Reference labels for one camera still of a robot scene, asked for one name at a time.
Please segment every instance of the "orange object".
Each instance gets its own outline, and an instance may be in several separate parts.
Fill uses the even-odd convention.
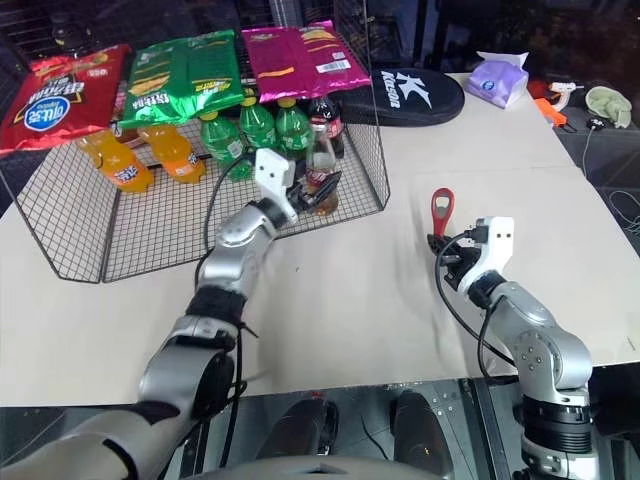
[[[138,128],[140,137],[151,145],[151,150],[166,172],[182,183],[198,183],[205,173],[204,163],[193,153],[189,141],[173,125]]]
[[[538,109],[554,127],[563,127],[567,124],[567,117],[555,110],[546,98],[536,98],[534,100]]]
[[[111,130],[79,138],[75,144],[89,154],[94,165],[123,192],[144,192],[153,184],[153,174]]]

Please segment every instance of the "chip bag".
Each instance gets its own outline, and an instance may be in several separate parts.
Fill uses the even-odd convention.
[[[180,124],[242,102],[234,36],[222,30],[138,52],[120,126]]]
[[[122,60],[117,45],[34,62],[0,127],[0,154],[39,150],[109,127]]]
[[[261,102],[322,97],[371,84],[331,22],[306,28],[254,28],[243,30],[242,36]]]

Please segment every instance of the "white table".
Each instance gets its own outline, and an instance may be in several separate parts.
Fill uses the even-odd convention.
[[[474,97],[440,126],[383,128],[385,211],[277,241],[245,321],[251,394],[477,376],[475,341],[435,293],[432,192],[448,232],[516,221],[504,274],[578,335],[596,364],[640,360],[640,260],[530,98],[502,111]],[[0,404],[132,402],[191,298],[182,265],[111,284],[57,279],[11,207],[0,220]],[[479,328],[478,310],[450,298]],[[490,372],[507,372],[499,360]]]

